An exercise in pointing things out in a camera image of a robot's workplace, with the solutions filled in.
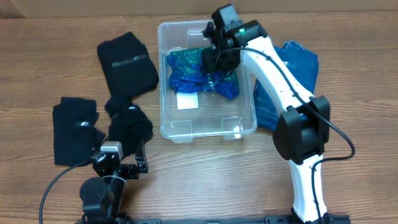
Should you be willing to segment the shiny blue green garment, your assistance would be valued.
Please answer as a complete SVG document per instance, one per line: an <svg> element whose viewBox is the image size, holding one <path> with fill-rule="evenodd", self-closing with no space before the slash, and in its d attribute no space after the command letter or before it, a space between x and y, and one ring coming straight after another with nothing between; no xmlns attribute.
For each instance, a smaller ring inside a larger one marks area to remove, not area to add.
<svg viewBox="0 0 398 224"><path fill-rule="evenodd" d="M176 93L215 91L229 100L239 95L236 71L207 72L203 65L206 48L171 52L167 62L172 69L169 87Z"/></svg>

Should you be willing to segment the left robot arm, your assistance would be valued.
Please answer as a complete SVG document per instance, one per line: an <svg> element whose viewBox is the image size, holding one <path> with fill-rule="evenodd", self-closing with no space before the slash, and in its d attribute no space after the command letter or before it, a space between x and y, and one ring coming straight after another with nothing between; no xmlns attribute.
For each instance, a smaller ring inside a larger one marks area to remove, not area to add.
<svg viewBox="0 0 398 224"><path fill-rule="evenodd" d="M131 224L131 217L120 212L121 201L128 179L138 179L140 168L122 164L117 152L97 152L90 162L98 174L80 187L83 202L82 224Z"/></svg>

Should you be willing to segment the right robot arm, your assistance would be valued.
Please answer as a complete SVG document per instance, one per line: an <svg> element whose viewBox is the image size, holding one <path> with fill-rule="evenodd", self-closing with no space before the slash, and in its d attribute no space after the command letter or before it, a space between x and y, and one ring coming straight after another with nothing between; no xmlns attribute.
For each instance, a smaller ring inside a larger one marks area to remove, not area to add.
<svg viewBox="0 0 398 224"><path fill-rule="evenodd" d="M323 200L320 161L329 138L330 105L315 98L280 59L271 38L257 21L165 22L158 28L160 78L160 132L174 143L197 137L239 139L257 128L250 77L255 76L271 98L278 116L273 142L289 163L294 203L283 220L319 223L327 214ZM173 93L174 52L209 47L207 70L232 70L239 95L229 100L210 93Z"/></svg>

